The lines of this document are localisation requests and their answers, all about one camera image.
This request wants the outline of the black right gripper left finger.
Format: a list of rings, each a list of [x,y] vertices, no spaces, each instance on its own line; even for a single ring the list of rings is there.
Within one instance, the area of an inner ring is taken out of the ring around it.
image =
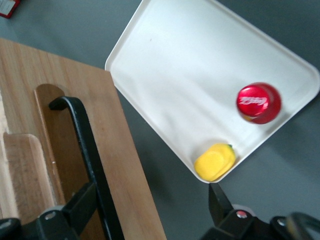
[[[48,208],[33,221],[0,220],[2,240],[79,240],[97,208],[96,187],[86,183],[65,205]]]

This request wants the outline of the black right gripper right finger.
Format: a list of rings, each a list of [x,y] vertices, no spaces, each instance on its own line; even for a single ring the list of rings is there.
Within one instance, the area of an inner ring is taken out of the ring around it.
[[[318,240],[320,220],[302,212],[275,216],[264,222],[244,207],[232,205],[217,183],[208,185],[213,220],[203,240]]]

